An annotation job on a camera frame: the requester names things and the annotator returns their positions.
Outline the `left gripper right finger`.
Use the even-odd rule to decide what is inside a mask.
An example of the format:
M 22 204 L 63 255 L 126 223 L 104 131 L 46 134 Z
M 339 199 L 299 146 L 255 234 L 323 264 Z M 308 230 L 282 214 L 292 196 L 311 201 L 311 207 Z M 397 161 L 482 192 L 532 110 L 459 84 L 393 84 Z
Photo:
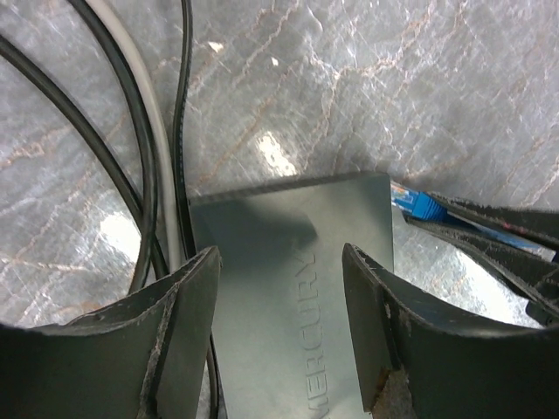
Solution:
M 366 412 L 404 372 L 417 418 L 556 418 L 558 327 L 499 322 L 453 306 L 353 244 L 343 284 Z

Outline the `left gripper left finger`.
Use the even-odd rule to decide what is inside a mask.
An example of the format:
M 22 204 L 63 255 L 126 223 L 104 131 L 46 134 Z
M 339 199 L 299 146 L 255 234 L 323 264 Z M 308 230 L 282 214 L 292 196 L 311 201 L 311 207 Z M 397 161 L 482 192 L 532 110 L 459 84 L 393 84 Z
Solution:
M 195 417 L 220 269 L 210 247 L 68 324 L 2 325 L 2 417 Z

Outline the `black network switch box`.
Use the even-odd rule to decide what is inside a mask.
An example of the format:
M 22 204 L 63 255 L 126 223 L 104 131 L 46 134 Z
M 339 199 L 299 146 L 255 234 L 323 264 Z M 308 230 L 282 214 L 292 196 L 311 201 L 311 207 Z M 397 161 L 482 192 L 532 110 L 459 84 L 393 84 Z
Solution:
M 213 320 L 230 418 L 362 418 L 342 276 L 355 244 L 393 265 L 390 179 L 359 173 L 205 197 L 198 247 L 222 257 Z

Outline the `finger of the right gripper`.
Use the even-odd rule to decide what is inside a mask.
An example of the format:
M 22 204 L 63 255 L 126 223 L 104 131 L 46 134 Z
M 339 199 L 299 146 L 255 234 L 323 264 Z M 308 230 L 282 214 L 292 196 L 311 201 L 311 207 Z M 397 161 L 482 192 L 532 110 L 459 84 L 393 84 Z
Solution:
M 405 221 L 461 249 L 514 293 L 528 299 L 528 314 L 558 313 L 558 263 L 474 230 L 414 217 Z
M 486 227 L 507 230 L 530 240 L 558 239 L 558 211 L 490 206 L 457 197 L 428 193 L 451 213 Z

